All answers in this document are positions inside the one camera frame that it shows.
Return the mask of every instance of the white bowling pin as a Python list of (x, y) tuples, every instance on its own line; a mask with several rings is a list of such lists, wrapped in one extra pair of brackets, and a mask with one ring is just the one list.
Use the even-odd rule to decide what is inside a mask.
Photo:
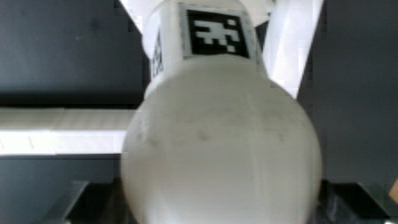
[(238, 0), (165, 0), (144, 20), (153, 82), (125, 140), (141, 224), (304, 224), (320, 183), (311, 122), (267, 79)]

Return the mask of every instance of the white plastic surface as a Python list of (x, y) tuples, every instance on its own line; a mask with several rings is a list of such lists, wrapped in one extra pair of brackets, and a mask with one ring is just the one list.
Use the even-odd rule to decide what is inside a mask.
[(277, 0), (263, 60), (272, 81), (297, 97), (324, 0)]
[(0, 156), (121, 153), (133, 110), (0, 108)]
[(256, 60), (228, 54), (183, 57), (187, 30), (172, 3), (158, 7), (155, 22), (148, 20), (149, 27), (158, 24), (169, 62), (149, 85), (123, 152), (125, 194), (139, 224), (304, 224), (322, 178), (304, 110), (265, 79)]

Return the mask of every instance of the dark gray wall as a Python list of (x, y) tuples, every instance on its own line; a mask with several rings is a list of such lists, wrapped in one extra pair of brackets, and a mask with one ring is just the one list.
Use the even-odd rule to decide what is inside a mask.
[(299, 101), (324, 148), (325, 178), (398, 177), (398, 1), (329, 0)]
[(71, 181), (110, 183), (117, 176), (116, 156), (0, 157), (0, 223), (39, 221)]
[(117, 0), (2, 0), (0, 15), (0, 105), (139, 105), (146, 57)]

